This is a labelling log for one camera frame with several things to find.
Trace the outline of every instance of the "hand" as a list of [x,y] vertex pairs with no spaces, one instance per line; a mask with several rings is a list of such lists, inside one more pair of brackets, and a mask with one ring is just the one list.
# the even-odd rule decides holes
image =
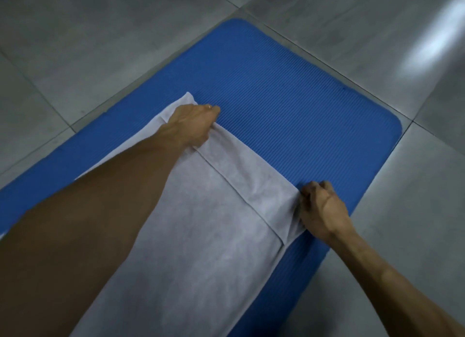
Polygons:
[[329,246],[339,236],[355,232],[346,205],[329,181],[312,181],[302,188],[299,216],[305,228]]
[[200,147],[208,140],[208,131],[216,121],[218,106],[184,104],[176,108],[160,132],[172,132],[182,147]]

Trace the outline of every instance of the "person's left arm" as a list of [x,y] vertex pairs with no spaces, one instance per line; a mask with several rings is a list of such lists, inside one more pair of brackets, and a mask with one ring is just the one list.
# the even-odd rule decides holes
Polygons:
[[131,251],[181,153],[206,141],[218,114],[178,107],[153,136],[26,212],[0,240],[2,334],[71,333]]

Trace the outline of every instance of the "blue mat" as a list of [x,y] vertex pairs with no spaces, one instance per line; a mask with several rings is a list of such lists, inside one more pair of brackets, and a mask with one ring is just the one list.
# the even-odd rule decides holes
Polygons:
[[[389,111],[233,19],[0,191],[0,233],[187,91],[292,184],[332,181],[351,213],[401,135]],[[230,336],[275,334],[327,250],[300,236]]]

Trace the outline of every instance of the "person's right arm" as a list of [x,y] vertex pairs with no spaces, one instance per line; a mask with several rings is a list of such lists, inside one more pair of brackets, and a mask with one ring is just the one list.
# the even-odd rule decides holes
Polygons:
[[328,181],[302,189],[300,219],[330,246],[365,291],[389,336],[465,336],[465,328],[384,261],[352,226]]

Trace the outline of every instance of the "folded cloth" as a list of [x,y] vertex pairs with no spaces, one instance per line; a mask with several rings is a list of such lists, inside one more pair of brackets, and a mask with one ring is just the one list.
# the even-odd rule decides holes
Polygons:
[[[186,93],[92,168],[189,103],[196,104]],[[214,124],[204,145],[180,157],[128,258],[72,336],[227,335],[304,230],[293,216],[297,194]]]

